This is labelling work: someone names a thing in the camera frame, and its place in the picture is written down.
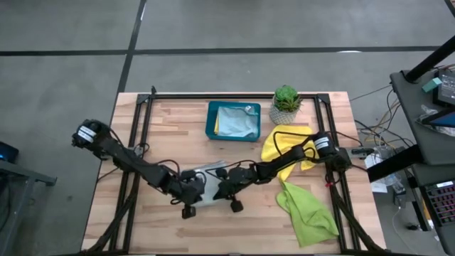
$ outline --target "green cloth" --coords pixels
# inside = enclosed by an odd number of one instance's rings
[[[310,192],[293,184],[282,182],[283,191],[277,202],[291,215],[292,225],[300,247],[335,238],[338,228],[332,213]]]

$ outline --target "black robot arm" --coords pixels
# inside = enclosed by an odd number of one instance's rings
[[[195,172],[180,174],[163,164],[151,164],[139,157],[134,150],[123,146],[118,138],[111,136],[112,130],[100,121],[85,120],[73,134],[73,146],[90,150],[96,157],[104,160],[111,156],[114,165],[123,171],[134,171],[153,188],[189,206],[202,198],[204,182]]]

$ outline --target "wooden tabletop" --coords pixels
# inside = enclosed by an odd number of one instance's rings
[[[347,92],[328,93],[336,129],[357,138]],[[124,143],[129,138],[136,97],[136,93],[121,93],[117,99],[112,128]],[[218,160],[225,160],[227,163],[242,159],[260,161],[262,145],[275,126],[268,116],[270,100],[241,100],[261,104],[261,137],[257,142],[209,140],[205,135],[209,101],[154,100],[147,139],[150,150],[146,153],[145,159],[150,162],[173,159],[182,169],[192,169]],[[326,112],[324,108],[322,110],[325,127],[328,129]],[[140,118],[139,128],[142,121],[143,117]],[[301,111],[293,124],[309,126],[313,132],[318,131],[313,100],[302,102]],[[137,134],[136,141],[139,142],[140,132]],[[358,143],[351,139],[342,136],[338,138],[341,146],[358,146]],[[360,160],[353,162],[363,165]],[[110,161],[104,162],[100,175],[113,168]],[[298,168],[299,165],[296,165],[296,169],[287,181],[312,192],[331,209],[330,193],[324,186],[326,173],[324,165],[319,164],[308,171],[300,171]],[[350,169],[346,172],[346,176],[356,218],[369,236],[379,246],[385,248],[367,174],[358,169]],[[113,219],[121,177],[122,172],[116,171],[97,184],[82,244],[83,249],[93,245]],[[230,201],[221,201],[214,206],[198,208],[196,217],[183,220],[182,205],[170,205],[170,196],[159,193],[141,180],[130,253],[339,252],[337,239],[299,248],[288,213],[275,201],[275,196],[280,191],[281,186],[277,178],[265,185],[251,185],[237,195],[244,206],[242,212],[233,213],[230,210]],[[352,247],[346,219],[343,219],[343,226],[348,247]],[[121,229],[119,233],[120,245],[123,241],[122,231]]]

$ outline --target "gray floor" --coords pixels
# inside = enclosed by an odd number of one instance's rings
[[[0,0],[2,50],[126,49],[139,0]],[[137,48],[435,46],[452,36],[444,1],[426,0],[148,0]],[[136,56],[127,92],[345,90],[350,98],[389,83],[430,52]],[[0,57],[0,141],[21,150],[18,163],[58,176],[36,188],[15,255],[79,250],[99,161],[74,149],[70,136],[85,118],[109,122],[124,56]],[[455,63],[451,56],[446,63]],[[351,102],[354,117],[374,124],[390,89]],[[400,110],[391,130],[412,138]],[[386,135],[386,139],[395,139]],[[411,251],[392,227],[391,195],[375,200],[387,248]],[[443,255],[434,233],[398,233],[419,254]]]

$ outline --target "blue container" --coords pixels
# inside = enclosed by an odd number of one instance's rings
[[[255,137],[231,137],[231,136],[218,136],[215,134],[215,122],[218,115],[219,107],[246,107],[251,106],[257,113],[257,136]],[[205,123],[205,134],[209,139],[223,139],[239,142],[255,142],[261,136],[261,105],[257,103],[245,102],[218,102],[212,101],[208,103],[207,122]]]

